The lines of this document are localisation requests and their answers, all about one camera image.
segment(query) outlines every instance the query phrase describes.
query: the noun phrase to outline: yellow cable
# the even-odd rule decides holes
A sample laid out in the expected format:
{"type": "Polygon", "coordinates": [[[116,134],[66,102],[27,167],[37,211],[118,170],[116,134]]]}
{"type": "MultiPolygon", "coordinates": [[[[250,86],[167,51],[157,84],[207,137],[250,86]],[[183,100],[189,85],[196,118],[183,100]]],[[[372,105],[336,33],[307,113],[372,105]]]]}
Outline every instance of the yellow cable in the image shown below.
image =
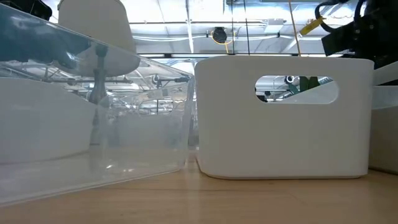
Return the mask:
{"type": "Polygon", "coordinates": [[[296,43],[297,43],[298,56],[301,57],[299,38],[297,37],[296,24],[294,22],[294,17],[293,17],[292,0],[289,0],[289,8],[290,8],[290,16],[292,17],[292,22],[293,22],[294,38],[295,38],[296,43]]]}
{"type": "Polygon", "coordinates": [[[213,33],[214,33],[214,31],[211,31],[210,36],[211,36],[211,39],[213,39],[214,43],[220,44],[220,45],[225,45],[226,53],[229,54],[229,52],[228,52],[228,44],[232,43],[233,39],[235,38],[235,32],[234,32],[234,34],[233,34],[232,40],[229,41],[228,43],[223,43],[223,44],[217,42],[217,41],[213,38],[213,33]]]}

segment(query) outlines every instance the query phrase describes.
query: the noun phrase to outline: wooden surface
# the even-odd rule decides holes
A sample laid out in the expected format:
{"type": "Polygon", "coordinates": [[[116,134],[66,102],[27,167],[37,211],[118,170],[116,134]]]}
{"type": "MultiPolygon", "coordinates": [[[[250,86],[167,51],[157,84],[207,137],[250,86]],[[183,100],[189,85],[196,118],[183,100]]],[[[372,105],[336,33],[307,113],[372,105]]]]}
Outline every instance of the wooden surface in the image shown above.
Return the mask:
{"type": "Polygon", "coordinates": [[[184,170],[0,208],[0,223],[398,223],[398,176],[218,180],[184,170]]]}

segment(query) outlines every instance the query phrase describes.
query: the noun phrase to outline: wooden table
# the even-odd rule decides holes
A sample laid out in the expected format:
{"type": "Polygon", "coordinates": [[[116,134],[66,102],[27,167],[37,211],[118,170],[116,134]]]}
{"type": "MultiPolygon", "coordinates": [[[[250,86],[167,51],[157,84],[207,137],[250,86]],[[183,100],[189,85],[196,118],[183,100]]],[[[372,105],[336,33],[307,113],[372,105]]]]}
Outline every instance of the wooden table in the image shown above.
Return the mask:
{"type": "Polygon", "coordinates": [[[218,180],[184,170],[0,208],[0,223],[398,223],[398,176],[218,180]]]}

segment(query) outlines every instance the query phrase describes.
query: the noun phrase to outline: clear plastic container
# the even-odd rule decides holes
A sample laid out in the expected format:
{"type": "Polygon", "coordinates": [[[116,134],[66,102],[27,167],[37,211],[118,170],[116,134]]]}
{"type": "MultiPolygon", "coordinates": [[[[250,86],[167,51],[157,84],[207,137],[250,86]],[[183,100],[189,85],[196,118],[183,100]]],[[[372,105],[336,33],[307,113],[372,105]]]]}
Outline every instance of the clear plastic container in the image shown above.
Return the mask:
{"type": "Polygon", "coordinates": [[[0,4],[0,204],[179,170],[191,74],[0,4]]]}

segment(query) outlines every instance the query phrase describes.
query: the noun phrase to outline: ceiling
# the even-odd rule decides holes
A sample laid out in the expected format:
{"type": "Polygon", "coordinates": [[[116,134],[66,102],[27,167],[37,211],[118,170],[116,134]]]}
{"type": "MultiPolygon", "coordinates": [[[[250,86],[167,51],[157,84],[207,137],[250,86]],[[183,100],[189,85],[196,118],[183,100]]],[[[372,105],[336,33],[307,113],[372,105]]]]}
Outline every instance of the ceiling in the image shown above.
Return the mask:
{"type": "MultiPolygon", "coordinates": [[[[121,0],[139,54],[225,54],[226,51],[236,54],[297,53],[288,0],[246,0],[246,13],[243,0],[233,0],[233,7],[231,1],[121,0]],[[234,32],[234,44],[220,45],[211,36],[206,37],[215,27],[224,27],[230,40],[234,32]]],[[[315,18],[315,7],[321,1],[293,1],[297,30],[315,18]]],[[[50,21],[57,22],[60,0],[43,2],[53,9],[50,21]]],[[[352,0],[339,6],[327,6],[321,8],[321,12],[328,24],[341,26],[352,20],[356,2],[352,0]]],[[[327,33],[319,27],[301,38],[299,44],[302,53],[322,54],[320,38],[324,35],[327,33]]]]}

